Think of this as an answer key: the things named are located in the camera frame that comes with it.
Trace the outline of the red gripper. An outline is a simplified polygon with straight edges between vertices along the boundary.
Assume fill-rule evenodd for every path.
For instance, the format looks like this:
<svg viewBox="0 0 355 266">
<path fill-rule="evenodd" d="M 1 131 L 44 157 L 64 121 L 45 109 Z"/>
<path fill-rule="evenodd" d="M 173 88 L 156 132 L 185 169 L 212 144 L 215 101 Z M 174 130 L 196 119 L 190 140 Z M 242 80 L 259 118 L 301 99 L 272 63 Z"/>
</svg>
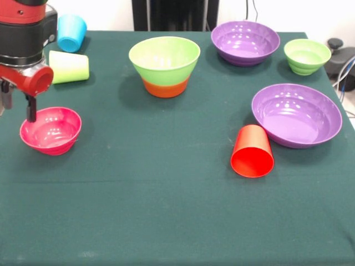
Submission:
<svg viewBox="0 0 355 266">
<path fill-rule="evenodd" d="M 12 93 L 14 85 L 26 94 L 27 121 L 36 122 L 36 96 L 47 91 L 52 83 L 54 72 L 42 59 L 38 64 L 24 67 L 10 67 L 1 65 L 1 102 L 9 110 L 12 108 Z"/>
</svg>

